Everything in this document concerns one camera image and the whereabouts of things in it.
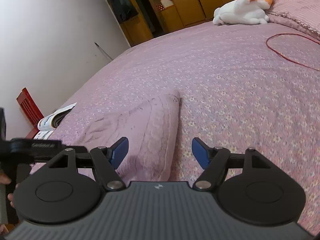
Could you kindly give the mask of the person's left hand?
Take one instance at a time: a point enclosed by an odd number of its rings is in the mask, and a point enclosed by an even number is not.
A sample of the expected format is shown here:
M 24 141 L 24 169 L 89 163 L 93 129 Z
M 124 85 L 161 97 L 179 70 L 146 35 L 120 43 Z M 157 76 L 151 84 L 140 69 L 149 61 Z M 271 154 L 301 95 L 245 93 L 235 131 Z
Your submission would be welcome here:
M 9 185 L 11 183 L 11 179 L 3 172 L 1 172 L 1 174 L 0 174 L 0 181 L 1 181 L 1 184 L 4 184 L 4 185 Z M 7 199 L 10 202 L 10 206 L 12 208 L 14 208 L 15 206 L 14 206 L 14 202 L 13 202 L 13 194 L 12 193 L 8 194 Z M 8 231 L 7 227 L 5 226 L 5 224 L 1 224 L 1 235 L 4 235 L 8 232 L 9 231 Z

